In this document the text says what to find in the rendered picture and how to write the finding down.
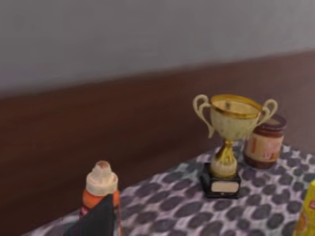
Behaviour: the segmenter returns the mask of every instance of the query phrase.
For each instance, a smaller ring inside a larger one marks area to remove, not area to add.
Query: gold trophy stem
[[[233,153],[233,141],[224,140],[211,162],[210,171],[215,177],[232,178],[236,175],[237,160]]]

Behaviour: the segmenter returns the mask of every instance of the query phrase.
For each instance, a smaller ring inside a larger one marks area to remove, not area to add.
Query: trophy bowl
[[[208,176],[203,178],[203,185],[207,182],[207,191],[218,192],[220,196],[222,193],[237,194],[241,180],[237,174],[233,142],[248,136],[258,125],[272,117],[278,109],[277,102],[269,99],[261,106],[242,96],[215,95],[209,100],[206,95],[201,94],[193,100],[193,108],[199,118],[208,126],[208,138],[211,138],[217,131],[224,140],[221,149],[212,158],[211,163],[205,163],[203,172],[207,172]],[[210,108],[211,124],[203,115],[205,108]]]

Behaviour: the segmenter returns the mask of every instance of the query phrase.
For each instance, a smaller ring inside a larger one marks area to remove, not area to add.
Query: trophy base
[[[200,183],[207,198],[237,199],[241,178],[238,173],[231,178],[215,177],[210,172],[210,163],[205,162],[200,175]]]

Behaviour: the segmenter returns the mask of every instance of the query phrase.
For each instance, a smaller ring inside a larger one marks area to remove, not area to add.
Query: patterned tablecloth
[[[198,175],[214,153],[182,163],[122,192],[124,236],[291,236],[309,183],[315,157],[283,146],[276,166],[255,170],[235,147],[242,187],[237,200],[206,199]],[[28,236],[61,236],[78,220],[74,212]]]

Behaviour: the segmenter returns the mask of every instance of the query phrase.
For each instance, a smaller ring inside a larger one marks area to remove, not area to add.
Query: trophy rim
[[[216,105],[214,105],[215,102],[222,101],[222,100],[233,100],[233,101],[245,103],[247,105],[250,105],[250,106],[256,108],[257,112],[256,113],[248,113],[248,114],[237,113],[237,112],[231,112],[231,111],[221,109],[221,108],[217,107]],[[233,95],[233,94],[214,95],[210,98],[210,102],[211,102],[211,107],[213,109],[215,109],[217,112],[224,114],[224,115],[227,115],[227,116],[230,116],[230,117],[239,118],[239,119],[257,118],[262,111],[262,106],[259,103],[255,102],[254,100],[251,100],[250,98],[239,96],[239,95]]]

